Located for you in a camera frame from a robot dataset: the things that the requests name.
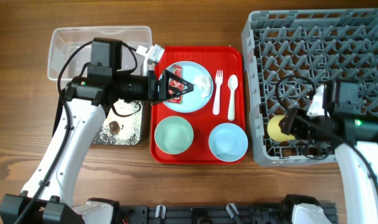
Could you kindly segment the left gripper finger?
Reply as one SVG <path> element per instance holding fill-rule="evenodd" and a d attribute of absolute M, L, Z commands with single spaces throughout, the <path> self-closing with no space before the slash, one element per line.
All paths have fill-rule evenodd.
<path fill-rule="evenodd" d="M 171 86 L 169 84 L 170 80 L 175 80 L 177 82 L 180 82 L 181 84 L 184 85 L 184 89 L 187 88 L 188 86 L 194 86 L 192 83 L 186 81 L 185 79 L 177 77 L 175 74 L 173 74 L 169 70 L 163 70 L 163 72 L 160 76 L 160 82 L 164 86 Z"/>
<path fill-rule="evenodd" d="M 172 98 L 178 98 L 186 93 L 190 93 L 194 90 L 193 86 L 188 86 L 187 88 L 180 90 L 173 86 L 165 86 L 160 88 L 160 100 L 167 101 Z"/>

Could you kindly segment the yellow cup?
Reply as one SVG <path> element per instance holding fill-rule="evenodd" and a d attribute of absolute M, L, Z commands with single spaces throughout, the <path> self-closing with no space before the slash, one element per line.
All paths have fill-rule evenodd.
<path fill-rule="evenodd" d="M 277 115 L 277 116 L 274 116 L 271 120 L 269 120 L 268 125 L 267 125 L 267 133 L 273 141 L 284 142 L 284 141 L 295 140 L 294 135 L 284 134 L 281 131 L 280 123 L 285 118 L 286 116 L 284 115 Z"/>

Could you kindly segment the red snack wrapper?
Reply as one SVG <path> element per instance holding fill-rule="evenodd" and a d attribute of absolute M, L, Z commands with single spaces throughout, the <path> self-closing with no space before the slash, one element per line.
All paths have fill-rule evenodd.
<path fill-rule="evenodd" d="M 179 77 L 179 78 L 182 77 L 182 67 L 180 65 L 173 64 L 170 71 L 173 74 L 175 74 L 177 77 Z M 181 84 L 180 82 L 175 81 L 175 80 L 170 80 L 169 84 L 174 88 L 178 88 L 179 90 L 184 89 L 184 85 Z M 172 98 L 172 99 L 168 100 L 168 102 L 175 103 L 175 104 L 182 104 L 182 96 Z"/>

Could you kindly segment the white tissue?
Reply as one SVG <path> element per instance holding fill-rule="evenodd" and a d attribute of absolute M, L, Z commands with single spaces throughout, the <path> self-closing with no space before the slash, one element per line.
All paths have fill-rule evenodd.
<path fill-rule="evenodd" d="M 199 75 L 194 78 L 194 84 L 201 91 L 203 98 L 208 97 L 212 91 L 212 78 L 208 75 Z"/>

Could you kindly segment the green bowl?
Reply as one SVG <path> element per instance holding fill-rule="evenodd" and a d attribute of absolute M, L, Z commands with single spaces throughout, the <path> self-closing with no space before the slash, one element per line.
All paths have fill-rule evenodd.
<path fill-rule="evenodd" d="M 177 155 L 190 148 L 194 140 L 194 130 L 186 119 L 169 116 L 157 124 L 153 138 L 164 153 Z"/>

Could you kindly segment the rice and food scraps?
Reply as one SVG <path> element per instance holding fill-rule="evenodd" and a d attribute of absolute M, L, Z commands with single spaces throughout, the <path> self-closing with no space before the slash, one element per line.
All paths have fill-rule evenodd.
<path fill-rule="evenodd" d="M 93 138 L 92 144 L 134 146 L 141 140 L 143 104 L 139 101 L 126 103 L 119 100 L 114 104 L 116 112 L 128 117 L 120 117 L 110 110 L 102 127 Z"/>

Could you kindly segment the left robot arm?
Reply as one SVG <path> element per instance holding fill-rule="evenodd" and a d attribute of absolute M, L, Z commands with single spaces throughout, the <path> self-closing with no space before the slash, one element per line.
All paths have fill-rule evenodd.
<path fill-rule="evenodd" d="M 193 84 L 163 71 L 144 76 L 123 70 L 122 50 L 116 39 L 94 38 L 90 61 L 65 86 L 58 86 L 58 117 L 52 140 L 37 170 L 20 194 L 7 194 L 0 204 L 4 223 L 121 223 L 120 204 L 91 198 L 74 207 L 78 173 L 97 131 L 115 103 L 124 100 L 160 103 L 193 90 Z"/>

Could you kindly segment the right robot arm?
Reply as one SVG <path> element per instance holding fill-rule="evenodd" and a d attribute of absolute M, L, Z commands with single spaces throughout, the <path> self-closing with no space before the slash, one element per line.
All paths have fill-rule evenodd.
<path fill-rule="evenodd" d="M 378 223 L 378 119 L 361 114 L 358 91 L 358 83 L 347 80 L 313 85 L 309 108 L 287 108 L 269 121 L 267 131 L 278 142 L 330 143 L 348 222 Z"/>

